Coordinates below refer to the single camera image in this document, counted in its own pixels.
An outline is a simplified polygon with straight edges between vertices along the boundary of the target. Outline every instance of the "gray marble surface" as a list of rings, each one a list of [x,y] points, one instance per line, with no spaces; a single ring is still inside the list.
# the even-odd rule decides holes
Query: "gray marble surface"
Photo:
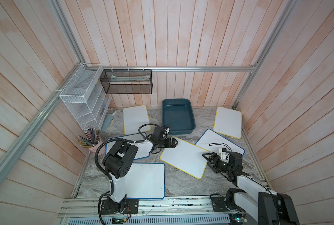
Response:
[[[216,108],[195,108],[193,109],[193,113],[196,121],[196,129],[191,134],[176,135],[176,137],[195,144],[207,129],[213,128]],[[151,123],[162,125],[161,109],[148,109],[148,115]],[[121,109],[116,111],[114,118],[115,122],[110,132],[103,133],[101,135],[103,140],[112,137],[124,136],[123,114]],[[236,139],[228,136],[225,137],[234,144],[245,149],[245,154],[243,155],[243,170],[244,172],[259,180],[259,175],[251,160],[249,150],[243,138]],[[150,157],[135,160],[134,162],[163,163],[160,160],[160,154],[161,153],[155,155],[150,154]],[[166,163],[165,165],[166,196],[210,195],[212,193],[226,194],[229,188],[235,188],[231,182],[229,182],[221,174],[214,173],[208,166],[204,172],[203,178],[198,180],[188,175],[187,173],[172,167],[171,165]],[[94,163],[94,155],[91,155],[86,170],[83,174],[83,179],[77,194],[77,198],[96,198],[99,197],[101,193],[105,193],[108,190],[108,179],[103,175],[102,172],[97,169]]]

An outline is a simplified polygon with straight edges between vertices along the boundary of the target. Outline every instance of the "robotic arm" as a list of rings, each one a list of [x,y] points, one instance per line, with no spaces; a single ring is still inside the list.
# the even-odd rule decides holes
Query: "robotic arm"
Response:
[[[202,155],[215,173],[221,173],[228,181],[238,187],[238,189],[230,188],[228,190],[225,198],[227,209],[231,211],[243,209],[259,225],[300,225],[290,196],[264,187],[243,172],[240,153],[230,152],[227,159],[224,152],[226,149],[219,151],[222,159],[215,152]]]
[[[144,136],[140,131],[142,127],[147,125],[155,125],[156,128],[154,132],[148,136]],[[110,139],[104,142],[98,147],[95,153],[95,163],[97,168],[103,172],[110,180],[111,191],[102,194],[98,202],[98,214],[101,223],[105,223],[102,220],[101,214],[121,214],[127,209],[127,213],[137,213],[133,210],[137,210],[138,199],[127,199],[127,194],[125,191],[125,175],[128,173],[135,155],[138,151],[138,146],[134,145],[140,143],[139,146],[143,146],[143,142],[151,142],[153,144],[151,152],[155,152],[158,148],[175,148],[178,145],[178,142],[175,138],[167,137],[169,128],[166,126],[158,126],[156,124],[145,124],[139,128],[139,133],[142,135],[143,140],[132,141],[122,138]],[[105,169],[101,167],[98,162],[98,153],[103,146],[109,142],[115,142],[110,151],[106,154],[105,158],[102,161],[102,164],[105,166]],[[121,220],[118,218],[112,219],[113,224],[119,224],[125,222],[127,219]]]

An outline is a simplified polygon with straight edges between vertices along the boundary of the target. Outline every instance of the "blue plastic tray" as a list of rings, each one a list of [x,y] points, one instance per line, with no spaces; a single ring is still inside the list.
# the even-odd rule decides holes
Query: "blue plastic tray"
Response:
[[[162,123],[168,134],[190,134],[196,128],[191,102],[185,98],[165,99],[162,102]]]

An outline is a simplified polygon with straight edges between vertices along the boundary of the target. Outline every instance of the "wire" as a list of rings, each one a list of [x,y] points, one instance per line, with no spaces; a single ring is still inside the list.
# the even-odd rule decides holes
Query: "wire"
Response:
[[[231,147],[229,147],[227,144],[225,144],[225,143],[210,143],[208,146],[226,146],[229,150],[230,150],[230,152],[232,152],[232,149],[231,149]]]
[[[146,139],[147,137],[143,135],[143,133],[141,132],[141,128],[143,128],[145,126],[148,126],[148,125],[153,125],[153,126],[159,127],[159,125],[157,125],[157,124],[143,124],[142,126],[140,126],[140,128],[138,128],[138,133],[140,133],[140,135],[142,135],[143,139]]]
[[[100,218],[100,221],[102,223],[102,225],[106,225],[106,223],[104,223],[103,219],[102,219],[102,215],[101,215],[101,208],[100,206],[101,205],[101,200],[102,200],[102,197],[103,196],[110,196],[111,194],[108,192],[104,193],[104,194],[101,194],[100,198],[98,199],[98,217]]]
[[[102,216],[101,216],[101,209],[100,209],[101,199],[102,199],[103,196],[111,196],[111,195],[113,194],[113,191],[114,191],[115,187],[114,187],[114,185],[113,185],[112,176],[109,174],[109,172],[107,172],[106,170],[104,170],[104,169],[102,168],[102,166],[99,164],[99,162],[98,162],[98,153],[99,153],[99,151],[101,150],[101,148],[102,148],[103,146],[105,146],[106,144],[108,144],[108,143],[110,143],[110,142],[115,142],[115,141],[123,141],[123,142],[128,142],[128,143],[142,143],[142,142],[145,142],[146,140],[143,139],[143,140],[138,140],[138,141],[131,141],[131,140],[123,139],[123,138],[113,138],[113,139],[109,139],[109,140],[103,142],[103,143],[97,148],[97,150],[96,150],[96,152],[95,152],[95,164],[96,164],[97,168],[98,168],[102,173],[104,173],[104,174],[108,177],[108,179],[109,179],[109,181],[110,181],[110,185],[111,185],[111,191],[108,191],[108,192],[106,192],[106,193],[104,193],[104,194],[101,194],[101,196],[100,196],[100,198],[99,198],[99,200],[98,200],[98,217],[99,217],[99,219],[100,219],[102,225],[106,225],[106,224],[104,223],[104,221],[103,221],[103,219],[102,219]]]
[[[278,221],[278,224],[281,225],[281,224],[280,224],[280,221],[279,221],[279,215],[278,215],[277,205],[276,205],[276,203],[275,203],[275,199],[273,198],[273,194],[270,192],[270,189],[269,189],[268,187],[263,186],[263,185],[260,184],[259,182],[255,181],[253,178],[249,178],[249,177],[247,177],[247,176],[245,176],[245,177],[248,178],[248,179],[250,179],[251,181],[253,181],[253,182],[259,184],[260,186],[264,187],[264,189],[265,189],[266,191],[268,191],[268,192],[271,194],[271,196],[272,196],[272,200],[273,200],[273,204],[275,205],[275,210],[276,210],[276,215],[277,215],[277,221]]]

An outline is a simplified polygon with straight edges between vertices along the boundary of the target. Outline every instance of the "black wire mesh basket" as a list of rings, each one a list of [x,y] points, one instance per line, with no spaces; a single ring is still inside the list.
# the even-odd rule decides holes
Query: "black wire mesh basket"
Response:
[[[151,94],[152,71],[104,69],[100,81],[106,94]]]

